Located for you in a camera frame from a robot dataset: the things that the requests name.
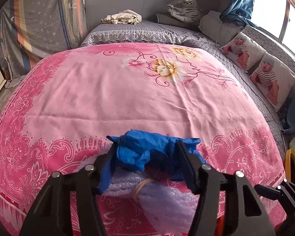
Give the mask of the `white tiger plush toy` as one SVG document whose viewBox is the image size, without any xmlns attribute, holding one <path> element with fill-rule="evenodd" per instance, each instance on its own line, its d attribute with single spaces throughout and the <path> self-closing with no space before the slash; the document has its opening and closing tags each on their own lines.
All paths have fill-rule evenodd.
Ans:
<svg viewBox="0 0 295 236">
<path fill-rule="evenodd" d="M 199 24 L 204 16 L 196 0 L 173 0 L 167 4 L 169 14 L 175 19 L 190 24 Z"/>
</svg>

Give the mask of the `grey bolster pillow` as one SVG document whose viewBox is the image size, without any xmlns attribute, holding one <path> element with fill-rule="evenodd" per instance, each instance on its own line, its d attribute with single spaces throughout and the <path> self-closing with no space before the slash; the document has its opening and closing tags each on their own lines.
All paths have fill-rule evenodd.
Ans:
<svg viewBox="0 0 295 236">
<path fill-rule="evenodd" d="M 181 28 L 185 28 L 185 29 L 189 29 L 193 31 L 199 31 L 199 28 L 197 25 L 193 23 L 182 22 L 167 14 L 155 14 L 154 19 L 155 19 L 155 22 L 159 24 L 181 27 Z"/>
</svg>

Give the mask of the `window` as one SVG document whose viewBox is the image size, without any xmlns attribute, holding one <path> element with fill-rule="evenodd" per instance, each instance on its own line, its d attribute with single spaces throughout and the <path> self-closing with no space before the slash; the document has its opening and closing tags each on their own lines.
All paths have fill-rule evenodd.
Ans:
<svg viewBox="0 0 295 236">
<path fill-rule="evenodd" d="M 288 0 L 254 0 L 252 22 L 295 55 L 295 9 Z"/>
</svg>

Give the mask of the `baby print pillow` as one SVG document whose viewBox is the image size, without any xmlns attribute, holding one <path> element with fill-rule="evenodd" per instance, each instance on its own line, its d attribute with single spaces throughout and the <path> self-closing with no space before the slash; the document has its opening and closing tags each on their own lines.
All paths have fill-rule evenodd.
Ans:
<svg viewBox="0 0 295 236">
<path fill-rule="evenodd" d="M 263 58 L 266 50 L 242 32 L 220 48 L 235 65 L 249 71 Z"/>
<path fill-rule="evenodd" d="M 260 64 L 249 78 L 268 99 L 276 112 L 283 106 L 295 85 L 295 73 L 268 53 L 264 54 Z"/>
</svg>

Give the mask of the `purple bubble wrap bundle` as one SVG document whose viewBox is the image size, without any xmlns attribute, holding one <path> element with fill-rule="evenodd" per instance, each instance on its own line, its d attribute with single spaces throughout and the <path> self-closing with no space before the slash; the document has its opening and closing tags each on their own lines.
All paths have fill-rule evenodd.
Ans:
<svg viewBox="0 0 295 236">
<path fill-rule="evenodd" d="M 108 235 L 188 233 L 198 197 L 186 188 L 178 162 L 156 152 L 130 164 L 118 158 L 95 199 Z"/>
</svg>

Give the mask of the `orange plastic bag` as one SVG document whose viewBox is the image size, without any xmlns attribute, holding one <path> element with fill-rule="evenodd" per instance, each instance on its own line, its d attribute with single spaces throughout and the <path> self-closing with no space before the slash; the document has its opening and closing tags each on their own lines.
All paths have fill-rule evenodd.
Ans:
<svg viewBox="0 0 295 236">
<path fill-rule="evenodd" d="M 215 227 L 215 236 L 222 236 L 223 235 L 223 230 L 224 230 L 224 218 L 225 216 L 222 215 L 216 220 L 216 227 Z"/>
</svg>

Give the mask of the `pink floral bed cover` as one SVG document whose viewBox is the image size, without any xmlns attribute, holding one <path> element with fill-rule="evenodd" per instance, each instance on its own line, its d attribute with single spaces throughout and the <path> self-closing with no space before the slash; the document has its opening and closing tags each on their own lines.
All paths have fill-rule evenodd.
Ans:
<svg viewBox="0 0 295 236">
<path fill-rule="evenodd" d="M 0 221 L 18 235 L 54 171 L 72 173 L 131 129 L 199 138 L 225 173 L 276 186 L 285 176 L 270 124 L 231 66 L 202 49 L 151 43 L 51 55 L 27 74 L 0 115 Z"/>
</svg>

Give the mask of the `blue left curtain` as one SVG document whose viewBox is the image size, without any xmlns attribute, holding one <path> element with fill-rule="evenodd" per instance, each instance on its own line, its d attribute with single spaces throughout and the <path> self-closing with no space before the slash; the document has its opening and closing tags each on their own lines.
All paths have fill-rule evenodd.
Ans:
<svg viewBox="0 0 295 236">
<path fill-rule="evenodd" d="M 237 26 L 249 25 L 257 28 L 258 26 L 252 23 L 253 8 L 254 0 L 230 0 L 219 18 L 222 22 L 233 23 Z"/>
</svg>

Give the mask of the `striped grey wardrobe cover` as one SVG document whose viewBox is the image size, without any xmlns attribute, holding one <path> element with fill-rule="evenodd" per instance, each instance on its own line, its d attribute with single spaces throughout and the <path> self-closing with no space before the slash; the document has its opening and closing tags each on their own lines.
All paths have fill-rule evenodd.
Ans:
<svg viewBox="0 0 295 236">
<path fill-rule="evenodd" d="M 51 54 L 79 47 L 88 33 L 84 0 L 8 0 L 0 9 L 0 66 L 26 75 Z"/>
</svg>

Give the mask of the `blue glove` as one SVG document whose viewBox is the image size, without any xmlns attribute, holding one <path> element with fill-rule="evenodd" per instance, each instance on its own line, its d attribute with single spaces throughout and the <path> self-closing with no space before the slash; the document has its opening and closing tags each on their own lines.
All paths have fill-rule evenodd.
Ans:
<svg viewBox="0 0 295 236">
<path fill-rule="evenodd" d="M 112 158 L 104 165 L 100 176 L 100 193 L 109 188 L 117 167 L 134 172 L 144 171 L 145 166 L 151 166 L 168 172 L 173 181 L 185 180 L 181 165 L 182 151 L 177 149 L 179 142 L 183 143 L 186 152 L 192 154 L 195 160 L 206 163 L 197 151 L 199 138 L 179 138 L 134 129 L 121 136 L 108 135 L 106 138 L 117 148 L 112 152 Z"/>
</svg>

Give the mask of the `grey cushion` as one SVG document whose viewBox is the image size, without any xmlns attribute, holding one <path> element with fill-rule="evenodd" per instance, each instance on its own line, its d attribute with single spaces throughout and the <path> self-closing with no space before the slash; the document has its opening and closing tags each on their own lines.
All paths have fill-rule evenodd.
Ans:
<svg viewBox="0 0 295 236">
<path fill-rule="evenodd" d="M 237 26 L 233 23 L 223 22 L 220 20 L 219 16 L 219 12 L 209 11 L 200 19 L 198 28 L 211 40 L 224 46 L 241 32 L 244 27 Z"/>
</svg>

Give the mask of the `left baby print pillow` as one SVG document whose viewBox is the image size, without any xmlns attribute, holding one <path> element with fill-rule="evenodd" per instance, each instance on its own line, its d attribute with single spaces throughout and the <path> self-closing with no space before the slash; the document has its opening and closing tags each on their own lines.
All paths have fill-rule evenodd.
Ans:
<svg viewBox="0 0 295 236">
<path fill-rule="evenodd" d="M 249 71 L 263 58 L 266 50 L 242 32 L 220 48 L 235 65 Z"/>
</svg>

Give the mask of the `grey quilted sofa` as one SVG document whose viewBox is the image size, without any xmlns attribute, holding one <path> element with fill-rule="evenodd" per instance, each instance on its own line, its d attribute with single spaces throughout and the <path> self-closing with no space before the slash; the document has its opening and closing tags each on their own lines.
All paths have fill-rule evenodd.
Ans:
<svg viewBox="0 0 295 236">
<path fill-rule="evenodd" d="M 280 155 L 285 156 L 285 140 L 279 128 L 279 115 L 261 91 L 250 81 L 249 76 L 240 70 L 218 49 L 218 46 L 204 34 L 186 28 L 163 25 L 143 20 L 137 25 L 100 24 L 82 41 L 81 46 L 111 43 L 162 43 L 197 47 L 205 50 L 221 62 L 248 92 L 263 114 L 274 137 Z"/>
</svg>

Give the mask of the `beige crumpled cloth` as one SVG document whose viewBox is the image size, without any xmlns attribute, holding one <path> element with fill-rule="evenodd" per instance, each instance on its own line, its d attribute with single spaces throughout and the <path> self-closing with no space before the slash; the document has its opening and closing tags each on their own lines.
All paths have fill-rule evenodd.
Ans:
<svg viewBox="0 0 295 236">
<path fill-rule="evenodd" d="M 105 24 L 123 24 L 123 25 L 137 25 L 142 21 L 142 16 L 135 11 L 130 9 L 124 10 L 122 12 L 108 15 L 104 19 L 100 20 L 101 23 Z"/>
</svg>

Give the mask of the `right baby print pillow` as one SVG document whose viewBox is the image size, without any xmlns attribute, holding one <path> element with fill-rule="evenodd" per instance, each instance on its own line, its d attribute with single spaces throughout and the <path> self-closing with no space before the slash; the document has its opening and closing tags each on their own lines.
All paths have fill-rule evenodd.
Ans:
<svg viewBox="0 0 295 236">
<path fill-rule="evenodd" d="M 295 85 L 295 73 L 268 53 L 264 54 L 260 64 L 249 78 L 268 99 L 276 112 L 283 106 Z"/>
</svg>

